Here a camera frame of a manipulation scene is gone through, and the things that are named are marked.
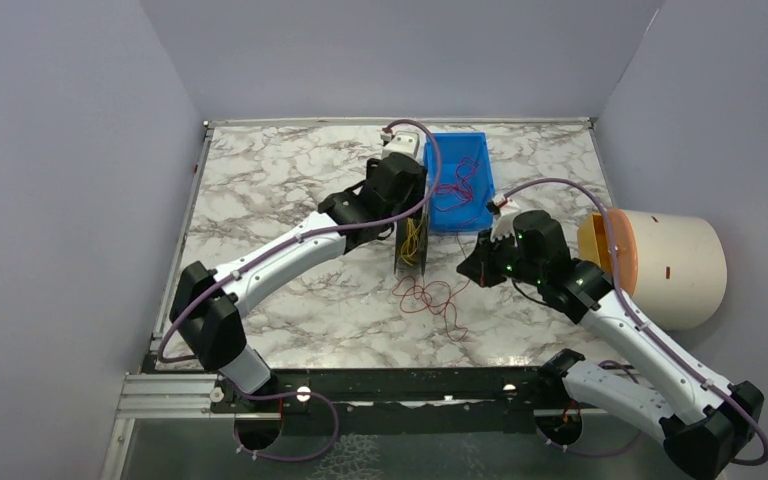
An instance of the lavender wall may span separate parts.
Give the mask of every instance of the lavender wall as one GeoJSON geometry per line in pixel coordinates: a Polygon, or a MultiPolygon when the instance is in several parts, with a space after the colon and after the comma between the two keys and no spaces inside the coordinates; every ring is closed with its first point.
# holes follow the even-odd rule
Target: lavender wall
{"type": "Polygon", "coordinates": [[[136,0],[0,1],[0,478],[97,478],[201,145],[136,0]]]}
{"type": "MultiPolygon", "coordinates": [[[[768,1],[667,0],[596,133],[619,206],[698,215],[719,233],[723,305],[676,337],[764,391],[768,431],[768,1]]],[[[768,478],[768,465],[729,478],[768,478]]]]}
{"type": "Polygon", "coordinates": [[[661,0],[141,0],[203,116],[598,115],[661,0]]]}

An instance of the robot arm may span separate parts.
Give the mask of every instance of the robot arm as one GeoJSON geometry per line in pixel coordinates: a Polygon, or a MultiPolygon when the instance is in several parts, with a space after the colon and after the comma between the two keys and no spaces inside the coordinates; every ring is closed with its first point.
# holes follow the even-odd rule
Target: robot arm
{"type": "Polygon", "coordinates": [[[218,370],[244,393],[260,389],[271,370],[248,345],[241,319],[290,280],[392,228],[386,223],[351,230],[341,226],[381,223],[377,221],[405,212],[423,198],[426,169],[416,162],[419,135],[397,132],[389,137],[382,159],[367,162],[363,182],[328,195],[290,231],[213,269],[195,262],[182,270],[169,317],[174,320],[197,303],[178,331],[205,370],[218,370]],[[208,291],[208,298],[196,302],[208,291]]]}
{"type": "Polygon", "coordinates": [[[478,234],[475,250],[458,265],[458,272],[482,287],[509,278],[537,287],[548,306],[613,346],[654,389],[610,374],[571,350],[541,367],[549,386],[662,441],[673,462],[694,478],[715,477],[754,431],[713,389],[730,392],[731,399],[756,421],[763,406],[761,392],[749,382],[733,385],[702,365],[652,323],[631,298],[617,292],[610,275],[591,262],[572,258],[561,225],[548,213],[523,212],[509,200],[494,213],[493,229],[478,234]],[[618,293],[642,324],[632,321],[618,293]],[[665,346],[696,367],[705,383],[681,368],[665,346]]]}

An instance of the white marble surface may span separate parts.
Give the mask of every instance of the white marble surface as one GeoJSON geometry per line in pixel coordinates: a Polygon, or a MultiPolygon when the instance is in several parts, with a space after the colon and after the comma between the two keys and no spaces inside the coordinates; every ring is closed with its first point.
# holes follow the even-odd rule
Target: white marble surface
{"type": "MultiPolygon", "coordinates": [[[[327,194],[363,177],[365,160],[380,154],[379,129],[378,125],[218,128],[181,265],[201,260],[211,267],[287,231],[327,194]]],[[[584,126],[483,124],[431,129],[485,132],[497,191],[538,177],[563,177],[581,182],[610,203],[584,126]]],[[[586,198],[563,186],[534,187],[517,200],[559,220],[571,246],[578,223],[592,211],[586,198]]],[[[474,234],[461,235],[467,252],[473,238],[474,234]]],[[[455,272],[463,259],[455,238],[435,236],[429,243],[425,281],[464,285],[466,279],[455,272]]],[[[521,298],[509,284],[492,289],[469,285],[455,298],[458,323],[469,329],[464,340],[455,343],[447,337],[440,316],[399,310],[400,299],[392,294],[398,281],[392,252],[392,238],[373,242],[290,282],[243,320],[249,343],[272,367],[285,368],[530,365],[565,347],[595,361],[618,359],[604,342],[563,315],[521,298]]],[[[168,353],[189,350],[176,335],[168,353]]]]}

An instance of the blue bin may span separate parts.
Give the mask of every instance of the blue bin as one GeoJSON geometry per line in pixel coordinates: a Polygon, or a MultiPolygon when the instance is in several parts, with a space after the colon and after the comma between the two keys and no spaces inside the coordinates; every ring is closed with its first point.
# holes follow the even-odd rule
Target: blue bin
{"type": "MultiPolygon", "coordinates": [[[[434,192],[430,202],[430,230],[439,233],[475,232],[490,228],[493,215],[487,210],[487,202],[496,194],[493,187],[493,173],[490,170],[490,154],[487,151],[487,137],[483,133],[435,133],[434,138],[440,145],[443,155],[443,171],[439,185],[458,183],[456,172],[473,168],[462,162],[476,162],[475,173],[466,181],[472,188],[472,200],[463,200],[452,193],[434,192]]],[[[434,148],[431,142],[425,142],[425,166],[428,167],[429,185],[437,172],[434,148]]]]}

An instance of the screw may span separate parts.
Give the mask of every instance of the screw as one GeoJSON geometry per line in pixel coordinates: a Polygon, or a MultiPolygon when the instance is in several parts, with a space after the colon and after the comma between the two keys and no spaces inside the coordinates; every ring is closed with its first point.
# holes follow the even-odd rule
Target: screw
{"type": "Polygon", "coordinates": [[[225,392],[222,391],[221,387],[214,387],[213,390],[210,391],[210,401],[211,402],[219,403],[224,398],[225,398],[225,392]]]}

